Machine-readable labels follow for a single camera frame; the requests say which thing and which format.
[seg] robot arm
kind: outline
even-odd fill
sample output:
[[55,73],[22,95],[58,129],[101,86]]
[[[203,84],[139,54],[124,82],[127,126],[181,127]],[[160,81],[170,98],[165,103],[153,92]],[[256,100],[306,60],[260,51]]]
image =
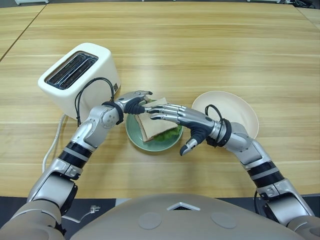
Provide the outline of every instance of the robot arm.
[[104,142],[108,132],[123,121],[124,113],[140,114],[148,108],[150,91],[129,92],[115,102],[94,107],[78,127],[62,153],[55,158],[32,187],[23,205],[0,231],[0,239],[64,239],[61,216],[70,208],[77,193],[77,180],[92,153]]
[[[167,120],[190,128],[191,138],[181,148],[181,156],[205,139],[209,145],[224,147],[234,153],[255,183],[257,192],[267,201],[264,210],[268,218],[287,226],[300,216],[314,216],[290,181],[283,177],[263,147],[248,136],[241,124],[226,119],[215,121],[199,111],[173,104],[154,106],[148,112],[153,120]],[[320,219],[315,219],[312,221],[319,225]]]

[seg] black cable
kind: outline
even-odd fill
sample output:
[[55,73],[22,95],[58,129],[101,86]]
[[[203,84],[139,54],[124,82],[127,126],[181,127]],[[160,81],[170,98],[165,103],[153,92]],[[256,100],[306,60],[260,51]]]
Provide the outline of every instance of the black cable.
[[217,144],[217,143],[218,143],[218,140],[219,140],[219,137],[220,137],[220,134],[221,134],[222,126],[223,126],[223,124],[224,124],[225,119],[222,117],[219,109],[218,109],[215,105],[212,105],[212,104],[209,104],[208,106],[205,107],[205,109],[204,109],[205,115],[209,116],[209,115],[208,115],[208,109],[209,109],[210,107],[213,108],[213,109],[216,111],[216,113],[219,115],[219,118],[220,118],[221,127],[220,127],[220,129],[219,129],[218,135],[216,136],[216,144]]
[[254,211],[255,211],[256,214],[260,215],[260,211],[259,211],[259,208],[258,208],[258,202],[257,202],[257,195],[258,195],[258,192],[256,190],[255,193],[254,193],[254,197],[253,197]]
[[77,120],[77,125],[78,127],[81,124],[81,120],[80,120],[80,99],[82,96],[82,93],[84,92],[84,90],[89,87],[92,83],[94,83],[95,81],[98,80],[102,80],[105,81],[106,83],[109,84],[110,86],[110,90],[111,90],[111,102],[114,102],[115,100],[115,91],[114,91],[114,87],[112,86],[112,83],[110,82],[109,79],[105,78],[105,77],[96,77],[94,79],[91,79],[90,81],[88,81],[83,88],[81,89],[81,91],[78,92],[78,94],[76,95],[75,99],[74,99],[74,108],[75,108],[75,113],[76,113],[76,120]]

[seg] cable plug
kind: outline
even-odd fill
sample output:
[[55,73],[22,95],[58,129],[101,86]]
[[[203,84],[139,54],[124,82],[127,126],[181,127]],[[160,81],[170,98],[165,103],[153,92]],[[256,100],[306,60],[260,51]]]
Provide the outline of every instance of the cable plug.
[[90,213],[91,213],[91,214],[94,214],[95,212],[98,212],[99,209],[100,209],[99,206],[92,205],[92,206],[90,207]]

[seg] toaster power cord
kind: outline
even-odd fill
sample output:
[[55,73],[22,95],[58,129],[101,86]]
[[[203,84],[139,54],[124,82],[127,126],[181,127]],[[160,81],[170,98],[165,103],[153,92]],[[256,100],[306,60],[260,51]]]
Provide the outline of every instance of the toaster power cord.
[[110,101],[111,102],[114,102],[115,101],[115,91],[114,91],[114,87],[112,86],[112,83],[110,82],[109,79],[105,78],[105,77],[96,77],[90,81],[88,81],[84,87],[81,89],[81,91],[76,95],[75,99],[74,99],[74,107],[75,107],[75,112],[76,112],[76,120],[77,120],[77,124],[78,124],[78,127],[80,126],[81,124],[81,120],[80,120],[80,99],[81,99],[81,96],[82,96],[82,93],[84,92],[84,90],[89,87],[92,83],[94,83],[95,81],[98,81],[98,80],[102,80],[102,81],[105,81],[109,84],[110,86],[110,90],[111,90],[111,99]]
[[56,145],[58,144],[61,129],[62,129],[62,126],[63,126],[65,120],[66,120],[66,117],[67,117],[67,115],[63,114],[59,120],[59,124],[58,124],[58,128],[56,130],[54,140],[53,140],[51,147],[49,148],[48,152],[45,154],[43,161],[42,161],[42,173],[46,170],[46,164],[47,164],[47,160],[48,160],[50,153],[52,152],[53,149],[55,149]]

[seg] wood grain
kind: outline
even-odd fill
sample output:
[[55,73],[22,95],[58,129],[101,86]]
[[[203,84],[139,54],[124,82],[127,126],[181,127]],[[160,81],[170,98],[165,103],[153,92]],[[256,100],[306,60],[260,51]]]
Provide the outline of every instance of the wood grain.
[[[26,196],[62,112],[37,86],[40,75],[76,45],[111,50],[122,81],[190,107],[226,91],[256,111],[257,140],[301,194],[320,192],[320,33],[289,5],[217,2],[49,4],[0,63],[0,195]],[[57,152],[76,130],[69,119]],[[78,198],[154,193],[249,197],[255,186],[235,156],[190,137],[163,152],[135,147],[113,128],[84,168]]]
[[44,7],[0,8],[0,59]]
[[320,30],[320,10],[310,8],[297,8],[311,23]]

